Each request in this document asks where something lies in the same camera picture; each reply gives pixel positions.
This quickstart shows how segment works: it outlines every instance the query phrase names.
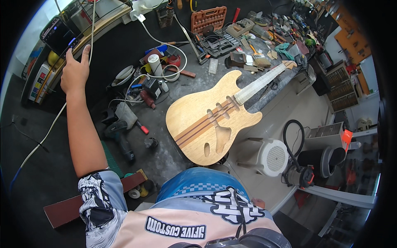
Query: green rag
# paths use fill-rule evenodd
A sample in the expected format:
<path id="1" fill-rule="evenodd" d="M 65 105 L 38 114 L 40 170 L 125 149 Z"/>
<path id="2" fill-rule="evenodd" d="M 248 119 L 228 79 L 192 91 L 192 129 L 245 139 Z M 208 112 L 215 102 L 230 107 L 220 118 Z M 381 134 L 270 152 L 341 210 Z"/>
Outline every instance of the green rag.
<path id="1" fill-rule="evenodd" d="M 295 61 L 295 58 L 289 52 L 286 51 L 288 46 L 289 46 L 288 42 L 283 43 L 283 44 L 276 46 L 274 48 L 274 50 L 276 50 L 276 52 L 278 52 L 279 54 L 284 54 L 289 60 Z"/>

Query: gray workbench surface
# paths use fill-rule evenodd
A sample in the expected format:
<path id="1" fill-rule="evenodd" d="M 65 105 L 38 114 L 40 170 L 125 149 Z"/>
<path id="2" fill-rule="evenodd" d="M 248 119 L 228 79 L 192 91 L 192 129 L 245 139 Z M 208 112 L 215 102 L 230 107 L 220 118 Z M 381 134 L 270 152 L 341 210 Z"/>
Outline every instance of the gray workbench surface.
<path id="1" fill-rule="evenodd" d="M 264 54 L 267 53 L 268 49 L 266 45 L 261 41 L 259 41 L 259 43 L 256 40 L 253 41 L 255 48 L 263 50 Z M 185 157 L 167 130 L 165 117 L 169 106 L 174 101 L 185 95 L 211 89 L 229 71 L 240 70 L 242 72 L 242 76 L 237 80 L 237 86 L 239 88 L 244 88 L 268 71 L 268 69 L 265 69 L 264 71 L 259 71 L 252 75 L 250 71 L 245 71 L 239 67 L 227 69 L 225 67 L 224 60 L 228 55 L 225 55 L 218 58 L 218 71 L 217 74 L 214 75 L 208 73 L 209 62 L 206 62 L 204 65 L 199 65 L 192 47 L 189 44 L 184 45 L 182 50 L 186 53 L 188 60 L 185 70 L 196 73 L 196 78 L 193 79 L 180 75 L 177 81 L 168 82 L 167 85 L 170 90 L 168 93 L 163 92 L 159 96 L 157 102 L 161 102 L 156 105 L 154 110 L 149 108 L 146 104 L 137 104 L 132 107 L 138 120 L 150 131 L 148 135 L 145 135 L 135 125 L 130 131 L 126 132 L 127 139 L 136 156 L 136 161 L 132 165 L 128 164 L 121 155 L 117 144 L 111 140 L 108 141 L 106 138 L 101 136 L 101 138 L 106 140 L 109 150 L 124 173 L 134 172 L 142 168 L 148 178 L 152 179 L 159 185 L 162 185 L 179 172 L 193 166 L 193 163 Z M 253 53 L 251 50 L 247 51 L 244 48 L 243 50 L 247 54 Z M 271 60 L 272 66 L 279 65 L 281 63 L 280 55 L 278 57 L 279 58 L 277 60 Z M 292 70 L 286 69 L 282 74 L 274 79 L 274 82 L 278 84 L 277 89 L 268 89 L 264 96 L 262 96 L 262 94 L 265 91 L 265 88 L 255 94 L 245 103 L 245 108 L 248 112 L 255 113 L 260 111 L 287 85 L 299 69 L 300 67 L 295 67 Z M 100 118 L 97 118 L 96 120 L 94 119 L 94 123 L 98 132 L 102 133 L 105 126 L 100 123 Z M 159 141 L 158 147 L 153 150 L 145 148 L 143 141 L 146 137 L 156 138 Z"/>

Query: hand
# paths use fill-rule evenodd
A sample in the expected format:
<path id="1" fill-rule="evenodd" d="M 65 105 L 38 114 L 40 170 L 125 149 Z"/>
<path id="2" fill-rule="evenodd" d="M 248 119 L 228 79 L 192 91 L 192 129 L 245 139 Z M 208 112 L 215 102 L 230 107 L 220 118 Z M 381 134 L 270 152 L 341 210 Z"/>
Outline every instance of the hand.
<path id="1" fill-rule="evenodd" d="M 261 200 L 261 199 L 252 198 L 252 203 L 253 203 L 255 206 L 257 206 L 257 207 L 260 207 L 260 208 L 265 209 L 265 202 L 264 202 L 263 200 Z"/>
<path id="2" fill-rule="evenodd" d="M 66 65 L 63 68 L 61 77 L 61 88 L 66 93 L 85 91 L 85 83 L 90 73 L 88 54 L 91 45 L 86 45 L 81 55 L 81 63 L 73 58 L 72 50 L 66 52 Z"/>

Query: green cutting mat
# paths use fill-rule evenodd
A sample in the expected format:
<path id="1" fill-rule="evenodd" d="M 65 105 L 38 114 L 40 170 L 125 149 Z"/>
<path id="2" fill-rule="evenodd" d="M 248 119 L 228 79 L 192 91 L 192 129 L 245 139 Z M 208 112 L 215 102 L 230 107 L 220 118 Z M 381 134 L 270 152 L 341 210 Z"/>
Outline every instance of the green cutting mat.
<path id="1" fill-rule="evenodd" d="M 108 161 L 108 166 L 109 166 L 109 168 L 110 168 L 112 171 L 116 172 L 116 174 L 119 176 L 119 178 L 123 178 L 123 177 L 124 177 L 124 174 L 123 174 L 123 172 L 120 170 L 120 168 L 119 168 L 119 166 L 117 165 L 116 161 L 114 160 L 112 154 L 111 154 L 110 151 L 109 151 L 108 146 L 106 145 L 106 143 L 105 143 L 103 140 L 101 140 L 100 142 L 102 143 L 103 150 L 105 150 L 106 160 Z"/>

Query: vacuum hose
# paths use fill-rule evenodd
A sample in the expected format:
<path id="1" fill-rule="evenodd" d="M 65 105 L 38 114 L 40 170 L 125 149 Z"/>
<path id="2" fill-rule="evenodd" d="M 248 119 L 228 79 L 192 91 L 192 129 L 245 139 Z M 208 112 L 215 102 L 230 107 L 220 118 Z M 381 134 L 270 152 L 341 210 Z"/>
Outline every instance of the vacuum hose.
<path id="1" fill-rule="evenodd" d="M 287 139 L 286 139 L 286 137 L 285 137 L 285 136 L 286 136 L 286 133 L 287 133 L 287 128 L 288 128 L 288 126 L 289 126 L 291 123 L 296 123 L 296 124 L 298 124 L 298 126 L 300 127 L 301 132 L 302 132 L 302 141 L 301 141 L 301 145 L 299 146 L 299 149 L 298 149 L 298 151 L 295 153 L 295 155 L 292 154 L 292 151 L 291 151 L 291 149 L 289 148 L 288 143 L 287 143 Z M 301 152 L 302 147 L 303 147 L 303 142 L 304 142 L 304 129 L 303 129 L 302 124 L 301 124 L 299 121 L 297 121 L 297 120 L 289 120 L 289 121 L 285 124 L 284 130 L 283 130 L 283 141 L 284 141 L 285 146 L 287 147 L 287 152 L 289 153 L 289 155 L 291 156 L 291 158 L 292 158 L 292 160 L 293 160 L 293 164 L 297 167 L 297 172 L 301 172 L 302 169 L 303 169 L 303 167 L 299 165 L 299 163 L 298 163 L 296 157 L 299 155 L 299 153 Z"/>

